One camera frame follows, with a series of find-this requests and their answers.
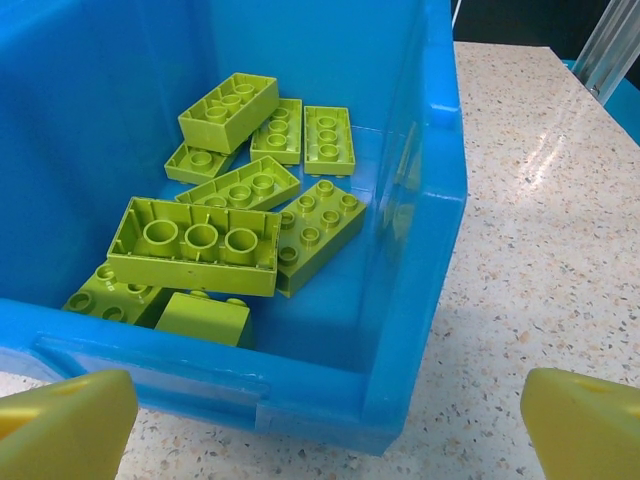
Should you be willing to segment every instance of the lego brick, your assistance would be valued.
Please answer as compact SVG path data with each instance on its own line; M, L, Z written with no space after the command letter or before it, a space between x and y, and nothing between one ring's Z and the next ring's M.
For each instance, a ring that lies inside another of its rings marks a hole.
M304 107L304 173L353 175L356 156L349 110L341 107Z
M238 156L240 148L236 148L231 155L225 155L183 143L164 164L164 170L171 180L200 185L225 173Z
M156 330L231 347L253 348L249 307L237 298L219 302L204 292L174 293Z
M298 165L301 151L302 100L281 98L278 108L251 137L251 161L270 155L283 165Z
M277 108L278 81L234 73L178 117L184 142L230 154Z
M272 157L248 163L176 197L181 203L268 211L294 197L300 180Z
M133 197L107 257L119 279L273 296L280 215Z
M62 307L114 322L153 328L173 290L122 282L109 262L100 265Z
M320 180L282 210L276 288L293 296L364 225L366 205Z

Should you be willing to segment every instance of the terrazzo surface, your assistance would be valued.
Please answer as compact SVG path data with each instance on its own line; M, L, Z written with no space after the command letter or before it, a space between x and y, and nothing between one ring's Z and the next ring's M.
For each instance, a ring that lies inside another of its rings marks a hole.
M118 479L541 479L530 369L640 386L640 149L549 49L456 55L470 194L402 436L374 458L142 409Z

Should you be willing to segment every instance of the dark background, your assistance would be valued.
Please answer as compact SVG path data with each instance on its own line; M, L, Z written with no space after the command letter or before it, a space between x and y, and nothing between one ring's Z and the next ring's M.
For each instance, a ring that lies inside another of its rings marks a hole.
M451 11L457 0L452 0ZM575 60L604 13L608 0L462 0L455 40L548 46ZM627 73L640 89L640 61Z

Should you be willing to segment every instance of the lime green duplo brick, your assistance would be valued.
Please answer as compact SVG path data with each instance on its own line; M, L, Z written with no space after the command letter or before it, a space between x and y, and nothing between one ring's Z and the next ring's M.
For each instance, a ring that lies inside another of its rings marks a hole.
M278 81L234 73L178 117L192 147L230 154L277 108Z
M251 161L270 155L283 165L298 165L301 152L302 100L281 98L278 108L251 138Z
M100 265L62 307L114 322L153 328L173 290L120 281L111 265Z
M277 289L293 296L364 225L366 206L328 180L282 211Z
M231 155L225 155L183 143L164 164L164 170L171 180L200 185L225 173L239 152L240 147Z
M280 215L133 197L107 257L119 279L273 296Z
M174 293L156 330L221 343L253 348L249 307L237 298L219 302L206 293Z
M181 203L268 211L296 196L300 180L273 157L262 157L176 196Z
M304 173L353 175L356 156L349 110L341 107L304 107Z

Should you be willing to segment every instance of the blue plastic bin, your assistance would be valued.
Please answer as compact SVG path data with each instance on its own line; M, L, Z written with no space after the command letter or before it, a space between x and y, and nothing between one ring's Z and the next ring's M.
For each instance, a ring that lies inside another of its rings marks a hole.
M177 116L236 71L350 108L363 232L291 300L245 298L256 351L60 311L130 196L186 188ZM125 368L146 406L372 454L400 434L467 194L449 0L2 1L0 151L2 370Z

